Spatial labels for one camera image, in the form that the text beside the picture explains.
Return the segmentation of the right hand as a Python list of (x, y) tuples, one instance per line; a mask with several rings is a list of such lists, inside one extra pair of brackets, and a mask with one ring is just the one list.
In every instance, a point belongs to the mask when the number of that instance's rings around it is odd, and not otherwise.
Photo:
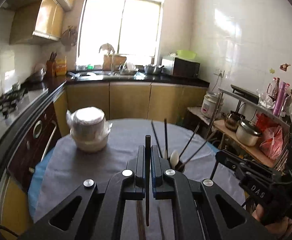
[[(260, 204), (257, 205), (255, 211), (252, 213), (252, 216), (259, 222), (264, 217), (264, 209)], [(281, 221), (265, 225), (264, 227), (268, 230), (269, 233), (273, 234), (279, 239), (285, 235), (289, 226), (291, 225), (292, 219), (284, 217)]]

